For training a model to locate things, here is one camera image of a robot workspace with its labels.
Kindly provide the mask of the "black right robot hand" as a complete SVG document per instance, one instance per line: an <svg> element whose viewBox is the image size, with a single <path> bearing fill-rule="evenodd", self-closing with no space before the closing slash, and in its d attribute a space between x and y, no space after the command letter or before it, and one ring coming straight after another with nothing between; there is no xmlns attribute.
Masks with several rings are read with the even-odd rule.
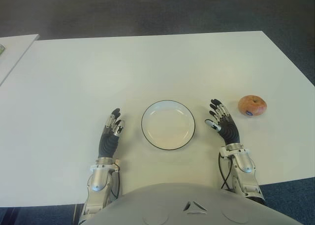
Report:
<svg viewBox="0 0 315 225"><path fill-rule="evenodd" d="M240 143L238 128L225 105L217 99L212 99L210 107L212 110L209 113L216 121L206 119L205 124L214 129L226 145Z"/></svg>

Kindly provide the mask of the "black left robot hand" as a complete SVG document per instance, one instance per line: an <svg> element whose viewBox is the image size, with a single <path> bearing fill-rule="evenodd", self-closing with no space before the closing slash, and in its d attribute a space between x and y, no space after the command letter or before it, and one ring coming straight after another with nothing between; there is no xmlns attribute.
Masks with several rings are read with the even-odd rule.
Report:
<svg viewBox="0 0 315 225"><path fill-rule="evenodd" d="M120 135L125 128L125 122L119 119L120 109L112 111L107 119L98 147L99 158L112 158L119 142Z"/></svg>

